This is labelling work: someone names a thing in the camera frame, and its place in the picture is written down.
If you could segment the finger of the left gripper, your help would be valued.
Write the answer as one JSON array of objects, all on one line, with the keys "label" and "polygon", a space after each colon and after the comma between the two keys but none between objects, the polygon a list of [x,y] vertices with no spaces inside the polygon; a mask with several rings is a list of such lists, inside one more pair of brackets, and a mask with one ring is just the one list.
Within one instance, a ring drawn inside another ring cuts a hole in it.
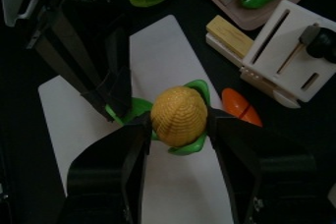
[{"label": "finger of the left gripper", "polygon": [[113,121],[114,118],[106,110],[107,102],[98,91],[103,79],[79,33],[62,12],[46,12],[42,15],[30,46],[94,109]]},{"label": "finger of the left gripper", "polygon": [[99,86],[99,92],[119,117],[131,108],[131,73],[129,35],[117,28],[106,40],[109,73]]}]

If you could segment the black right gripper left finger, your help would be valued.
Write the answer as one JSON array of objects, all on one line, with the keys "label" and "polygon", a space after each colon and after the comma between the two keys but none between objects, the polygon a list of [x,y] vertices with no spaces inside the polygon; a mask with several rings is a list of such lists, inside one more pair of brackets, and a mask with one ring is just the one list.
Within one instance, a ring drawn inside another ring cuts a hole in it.
[{"label": "black right gripper left finger", "polygon": [[142,224],[150,113],[93,143],[71,163],[57,224]]}]

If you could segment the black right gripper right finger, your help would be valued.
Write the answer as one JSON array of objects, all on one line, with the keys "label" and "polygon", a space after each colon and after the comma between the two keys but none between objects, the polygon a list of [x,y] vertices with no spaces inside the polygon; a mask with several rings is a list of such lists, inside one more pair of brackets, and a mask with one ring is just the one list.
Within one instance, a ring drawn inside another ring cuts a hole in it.
[{"label": "black right gripper right finger", "polygon": [[210,140],[234,224],[336,224],[317,161],[302,144],[219,109],[210,111]]}]

